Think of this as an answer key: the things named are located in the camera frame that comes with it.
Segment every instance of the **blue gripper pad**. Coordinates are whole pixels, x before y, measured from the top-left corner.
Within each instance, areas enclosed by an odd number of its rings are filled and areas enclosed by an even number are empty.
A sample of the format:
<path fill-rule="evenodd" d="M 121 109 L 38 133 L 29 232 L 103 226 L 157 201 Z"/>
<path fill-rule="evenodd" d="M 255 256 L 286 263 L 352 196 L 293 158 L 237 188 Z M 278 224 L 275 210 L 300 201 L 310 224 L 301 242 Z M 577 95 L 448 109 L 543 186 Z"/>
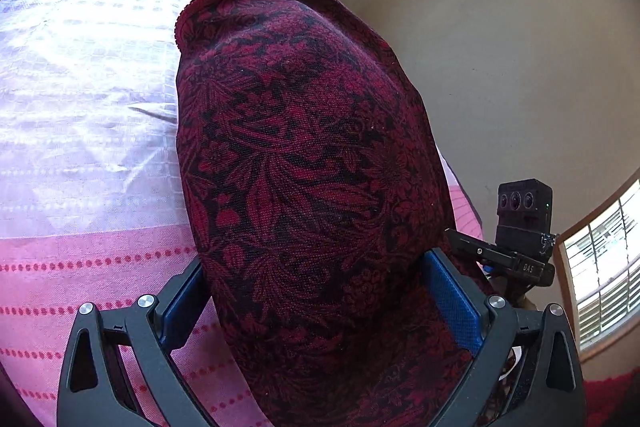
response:
<path fill-rule="evenodd" d="M 433 251 L 424 254 L 424 282 L 460 347 L 475 357 L 482 346 L 480 315 Z"/>

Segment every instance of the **fabric-covered object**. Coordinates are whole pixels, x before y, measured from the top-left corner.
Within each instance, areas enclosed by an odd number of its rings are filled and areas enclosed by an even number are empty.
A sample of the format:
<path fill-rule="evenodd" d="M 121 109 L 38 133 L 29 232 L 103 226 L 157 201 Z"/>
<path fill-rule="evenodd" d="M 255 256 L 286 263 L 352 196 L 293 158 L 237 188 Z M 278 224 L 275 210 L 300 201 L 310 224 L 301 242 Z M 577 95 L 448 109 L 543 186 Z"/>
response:
<path fill-rule="evenodd" d="M 261 409 L 278 427 L 425 425 L 471 355 L 418 279 L 454 214 L 396 56 L 337 0 L 194 0 L 176 38 L 191 229 Z"/>

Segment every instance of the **black plastic arm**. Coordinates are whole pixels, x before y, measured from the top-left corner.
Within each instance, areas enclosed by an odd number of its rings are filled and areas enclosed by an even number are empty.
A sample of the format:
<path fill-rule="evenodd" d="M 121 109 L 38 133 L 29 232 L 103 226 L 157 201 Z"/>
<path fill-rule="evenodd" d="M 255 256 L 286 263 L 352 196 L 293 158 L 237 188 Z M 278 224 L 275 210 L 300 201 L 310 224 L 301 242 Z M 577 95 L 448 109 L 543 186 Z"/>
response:
<path fill-rule="evenodd" d="M 182 347 L 209 300 L 197 259 L 158 296 L 129 308 L 76 315 L 58 390 L 59 427 L 149 427 L 122 363 L 118 345 L 131 346 L 159 409 L 171 427 L 218 427 L 170 357 Z"/>

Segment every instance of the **metal screw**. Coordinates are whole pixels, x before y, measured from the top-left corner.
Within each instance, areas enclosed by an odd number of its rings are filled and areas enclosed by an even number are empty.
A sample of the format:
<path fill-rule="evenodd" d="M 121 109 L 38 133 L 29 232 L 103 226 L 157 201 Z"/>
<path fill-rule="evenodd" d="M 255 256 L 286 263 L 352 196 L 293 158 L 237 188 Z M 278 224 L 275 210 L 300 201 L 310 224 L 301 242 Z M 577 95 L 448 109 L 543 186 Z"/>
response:
<path fill-rule="evenodd" d="M 78 310 L 81 315 L 88 315 L 92 311 L 94 311 L 94 305 L 91 302 L 85 302 L 80 309 Z"/>
<path fill-rule="evenodd" d="M 491 295 L 491 297 L 489 297 L 489 304 L 491 305 L 492 308 L 500 309 L 500 308 L 504 308 L 504 306 L 507 304 L 507 301 L 504 300 L 499 295 Z"/>
<path fill-rule="evenodd" d="M 138 306 L 141 308 L 149 308 L 155 302 L 153 295 L 143 295 L 138 299 Z"/>
<path fill-rule="evenodd" d="M 558 315 L 558 317 L 564 314 L 564 310 L 562 309 L 562 306 L 560 304 L 549 305 L 549 311 L 554 315 Z"/>

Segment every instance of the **white fabric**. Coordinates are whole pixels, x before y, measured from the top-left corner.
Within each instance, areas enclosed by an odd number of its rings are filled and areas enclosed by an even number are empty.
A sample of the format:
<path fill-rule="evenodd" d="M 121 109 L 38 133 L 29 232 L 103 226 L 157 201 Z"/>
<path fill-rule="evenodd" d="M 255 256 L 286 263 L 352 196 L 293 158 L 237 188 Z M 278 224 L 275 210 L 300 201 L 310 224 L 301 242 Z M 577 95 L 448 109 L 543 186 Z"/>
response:
<path fill-rule="evenodd" d="M 2 0 L 0 238 L 188 222 L 174 23 L 190 0 Z"/>

